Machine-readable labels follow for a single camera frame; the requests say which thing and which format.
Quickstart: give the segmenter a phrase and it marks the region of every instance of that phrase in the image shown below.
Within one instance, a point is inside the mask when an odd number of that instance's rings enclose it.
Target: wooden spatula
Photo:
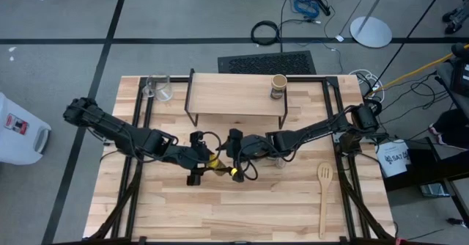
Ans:
[[[328,204],[328,189],[332,181],[332,166],[329,163],[321,163],[317,167],[317,177],[321,184],[321,216],[320,216],[320,238],[325,238],[325,215]]]

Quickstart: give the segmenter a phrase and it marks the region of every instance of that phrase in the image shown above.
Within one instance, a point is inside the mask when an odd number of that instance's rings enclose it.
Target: white bin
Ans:
[[[0,161],[33,164],[43,156],[51,127],[0,92]]]

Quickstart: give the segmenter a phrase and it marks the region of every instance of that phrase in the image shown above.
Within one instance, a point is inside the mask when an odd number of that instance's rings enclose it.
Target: white cable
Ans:
[[[365,70],[365,69],[353,70],[352,72],[349,73],[349,75],[356,75],[357,73],[363,74],[366,80],[373,80],[373,83],[375,83],[378,80],[378,77],[376,75],[374,75],[372,72]],[[361,80],[359,77],[357,78],[358,78],[358,84],[362,84],[365,82],[364,80]],[[375,91],[378,88],[381,88],[382,86],[383,86],[383,83],[381,82],[381,80],[379,80],[377,84],[373,86],[373,91]],[[384,89],[381,92],[383,92],[383,97],[381,98],[380,103],[384,102],[384,94],[385,94]]]

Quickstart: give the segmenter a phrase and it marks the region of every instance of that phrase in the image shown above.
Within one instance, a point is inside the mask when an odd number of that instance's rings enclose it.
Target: wooden tabletop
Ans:
[[[338,76],[338,79],[344,106],[362,103],[357,78]],[[138,82],[138,76],[122,77],[113,111],[114,116],[129,123]],[[234,115],[203,117],[199,119],[198,127],[194,127],[184,112],[187,84],[173,83],[172,87],[174,96],[169,102],[154,102],[150,127],[178,136],[180,145],[189,145],[189,133],[196,130],[214,131],[222,140],[228,136],[230,128],[238,128],[245,135],[264,135],[266,131],[278,130],[277,117]],[[330,93],[335,108],[332,89]],[[142,103],[140,126],[146,104],[146,101]],[[320,83],[289,83],[288,106],[283,130],[297,130],[327,118]],[[211,136],[204,139],[210,148],[217,146]],[[375,157],[372,145],[362,145],[362,149]],[[104,153],[112,150],[115,148],[107,147]],[[231,163],[224,153],[220,159]],[[84,236],[93,234],[114,208],[124,160],[124,156],[115,153],[102,161]],[[347,227],[329,136],[303,145],[295,160],[283,169],[276,168],[273,161],[267,159],[254,163],[259,170],[259,179],[244,183],[208,172],[202,177],[200,186],[186,186],[187,170],[160,162],[145,164],[133,240],[145,235],[149,241],[321,241],[318,235],[321,193],[317,167],[325,161],[334,169],[327,193],[325,236],[326,241],[337,241],[339,236],[347,236]],[[364,203],[393,235],[393,219],[377,162],[357,156],[356,165]],[[361,235],[355,206],[352,211],[357,234]],[[124,233],[127,214],[127,211],[123,213],[120,235]]]
[[[189,112],[283,116],[284,99],[270,98],[272,76],[194,73]]]

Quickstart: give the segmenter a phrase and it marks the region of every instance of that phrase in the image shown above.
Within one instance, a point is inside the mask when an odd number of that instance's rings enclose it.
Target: glass cup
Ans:
[[[158,101],[170,100],[173,97],[170,77],[165,75],[148,76],[143,93],[149,98],[155,97]]]

